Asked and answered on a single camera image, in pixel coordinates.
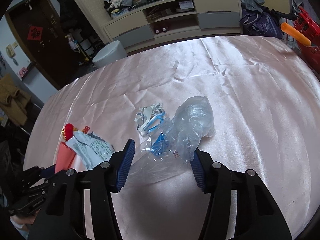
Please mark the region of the clear plastic bag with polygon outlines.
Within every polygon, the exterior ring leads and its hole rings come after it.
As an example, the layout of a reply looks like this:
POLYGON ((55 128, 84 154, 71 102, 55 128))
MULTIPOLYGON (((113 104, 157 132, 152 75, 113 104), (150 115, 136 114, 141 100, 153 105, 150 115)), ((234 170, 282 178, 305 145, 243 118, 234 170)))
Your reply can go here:
POLYGON ((155 157, 150 151, 151 134, 145 136, 136 148, 137 160, 129 171, 127 182, 130 186, 153 184, 184 173, 201 139, 215 134, 213 110, 205 96, 188 98, 172 119, 165 114, 163 122, 173 125, 170 151, 155 157))

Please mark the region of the orange stick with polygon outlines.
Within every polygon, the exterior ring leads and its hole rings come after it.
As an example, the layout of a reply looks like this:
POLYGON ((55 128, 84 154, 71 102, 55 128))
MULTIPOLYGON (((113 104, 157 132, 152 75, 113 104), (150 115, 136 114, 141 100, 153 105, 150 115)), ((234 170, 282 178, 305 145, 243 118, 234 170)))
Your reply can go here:
POLYGON ((291 25, 284 22, 281 24, 280 28, 284 33, 292 36, 294 39, 296 39, 297 42, 301 43, 302 45, 307 47, 311 46, 311 41, 291 25))

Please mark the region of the white blue paper scraps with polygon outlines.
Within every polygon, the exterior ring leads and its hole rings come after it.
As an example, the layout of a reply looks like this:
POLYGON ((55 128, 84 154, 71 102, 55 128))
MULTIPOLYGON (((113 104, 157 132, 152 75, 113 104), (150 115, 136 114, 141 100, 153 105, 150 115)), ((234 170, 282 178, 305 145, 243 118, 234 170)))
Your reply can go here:
POLYGON ((138 133, 149 136, 164 121, 165 114, 161 103, 140 107, 134 119, 138 133))

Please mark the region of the purple bag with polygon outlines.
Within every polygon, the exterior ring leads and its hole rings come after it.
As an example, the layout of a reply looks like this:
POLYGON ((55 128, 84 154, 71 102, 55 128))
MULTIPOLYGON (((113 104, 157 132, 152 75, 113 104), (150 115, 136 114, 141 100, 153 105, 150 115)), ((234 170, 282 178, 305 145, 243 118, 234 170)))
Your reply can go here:
POLYGON ((267 12, 243 9, 240 25, 245 35, 282 38, 279 21, 267 12))

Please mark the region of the red ball ornament with tassel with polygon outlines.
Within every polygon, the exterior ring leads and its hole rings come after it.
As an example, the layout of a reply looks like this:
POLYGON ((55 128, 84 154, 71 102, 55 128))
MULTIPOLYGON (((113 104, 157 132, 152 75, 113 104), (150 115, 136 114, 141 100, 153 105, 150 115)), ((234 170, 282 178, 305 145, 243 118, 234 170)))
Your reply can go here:
POLYGON ((87 134, 89 130, 90 130, 90 127, 88 126, 85 126, 83 129, 78 129, 73 124, 68 123, 62 129, 61 134, 62 134, 63 140, 67 142, 69 139, 71 139, 74 136, 74 132, 80 131, 82 133, 87 134))

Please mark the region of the grey-blue snack packet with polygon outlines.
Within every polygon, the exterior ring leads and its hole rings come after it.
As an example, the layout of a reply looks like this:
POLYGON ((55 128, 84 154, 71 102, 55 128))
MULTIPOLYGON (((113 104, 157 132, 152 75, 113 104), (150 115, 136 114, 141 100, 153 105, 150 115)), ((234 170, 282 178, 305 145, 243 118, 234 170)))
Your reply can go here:
POLYGON ((66 145, 82 160, 87 170, 92 170, 102 162, 109 161, 115 150, 111 144, 94 133, 73 132, 66 145))

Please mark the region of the pink satin tablecloth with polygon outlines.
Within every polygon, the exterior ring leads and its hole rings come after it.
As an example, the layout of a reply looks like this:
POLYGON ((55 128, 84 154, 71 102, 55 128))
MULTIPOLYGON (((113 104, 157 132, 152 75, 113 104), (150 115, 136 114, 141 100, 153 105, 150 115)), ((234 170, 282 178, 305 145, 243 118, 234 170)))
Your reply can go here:
POLYGON ((319 80, 277 38, 216 36, 126 57, 53 95, 31 133, 24 168, 57 161, 72 124, 121 151, 134 140, 125 186, 112 194, 123 239, 198 239, 211 168, 257 175, 296 238, 319 207, 319 80))

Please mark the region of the beige tv cabinet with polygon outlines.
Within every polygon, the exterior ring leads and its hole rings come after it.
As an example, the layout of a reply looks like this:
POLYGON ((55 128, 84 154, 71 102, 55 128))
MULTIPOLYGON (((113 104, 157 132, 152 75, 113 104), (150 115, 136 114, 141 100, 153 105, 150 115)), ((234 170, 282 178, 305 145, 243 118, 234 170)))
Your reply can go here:
POLYGON ((240 35, 241 17, 240 0, 160 0, 110 20, 104 30, 134 54, 195 38, 240 35))

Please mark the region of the white stool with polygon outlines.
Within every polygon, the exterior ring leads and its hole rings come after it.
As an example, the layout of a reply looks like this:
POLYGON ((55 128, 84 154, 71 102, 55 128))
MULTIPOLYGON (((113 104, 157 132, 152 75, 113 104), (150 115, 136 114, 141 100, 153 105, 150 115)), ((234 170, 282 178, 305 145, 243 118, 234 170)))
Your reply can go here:
POLYGON ((126 57, 127 52, 121 42, 113 41, 104 46, 104 48, 95 55, 92 62, 97 68, 103 68, 104 66, 126 57))

